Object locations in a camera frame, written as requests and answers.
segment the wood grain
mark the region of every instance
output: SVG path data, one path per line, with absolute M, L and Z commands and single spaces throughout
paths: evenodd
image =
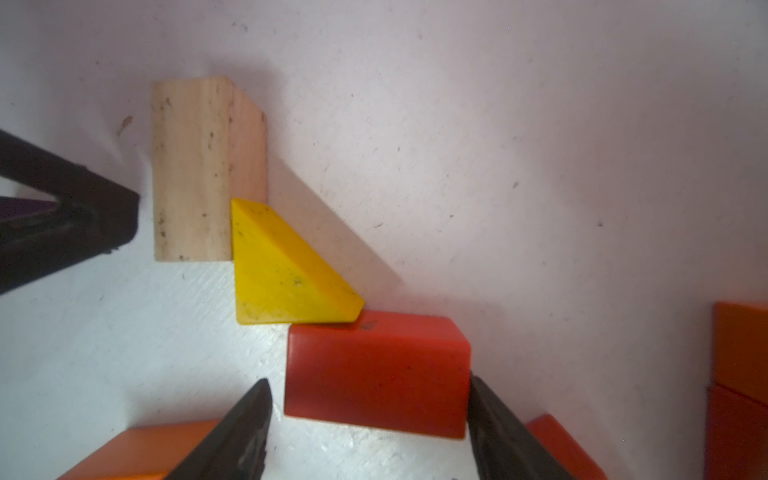
M 158 261 L 232 260 L 230 200 L 266 203 L 266 122 L 231 80 L 152 86 Z

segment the natural wood block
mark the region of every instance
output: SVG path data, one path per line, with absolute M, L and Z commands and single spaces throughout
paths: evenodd
M 211 420 L 128 429 L 58 480 L 161 480 L 218 424 Z
M 232 260 L 230 201 L 266 203 L 264 113 L 229 78 L 152 85 L 154 256 Z
M 363 299 L 274 210 L 232 200 L 239 323 L 354 322 Z
M 713 379 L 768 405 L 768 305 L 714 307 Z

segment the orange block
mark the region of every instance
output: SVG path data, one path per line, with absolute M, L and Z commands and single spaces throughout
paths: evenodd
M 715 304 L 713 377 L 768 404 L 768 305 Z
M 461 439 L 469 363 L 447 318 L 363 311 L 354 323 L 293 324 L 285 413 Z
M 607 480 L 598 464 L 552 415 L 542 415 L 526 427 L 577 480 Z
M 210 420 L 128 429 L 59 480 L 162 480 L 218 424 Z
M 707 480 L 768 478 L 768 406 L 711 386 L 707 415 Z

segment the white surface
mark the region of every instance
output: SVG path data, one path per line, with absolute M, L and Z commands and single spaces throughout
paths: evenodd
M 710 303 L 768 289 L 767 8 L 6 0 L 0 127 L 142 205 L 130 245 L 0 297 L 0 477 L 266 376 L 265 478 L 476 478 L 468 442 L 283 419 L 285 328 L 235 323 L 230 264 L 152 260 L 149 83 L 228 74 L 272 205 L 369 307 L 453 318 L 613 480 L 700 478 Z

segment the dirt speck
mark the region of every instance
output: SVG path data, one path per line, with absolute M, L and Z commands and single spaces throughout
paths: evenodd
M 120 124 L 120 128 L 118 128 L 118 137 L 120 137 L 120 134 L 123 133 L 123 130 L 128 128 L 128 125 L 132 124 L 134 121 L 133 115 L 128 115 L 126 118 L 123 118 L 123 123 Z

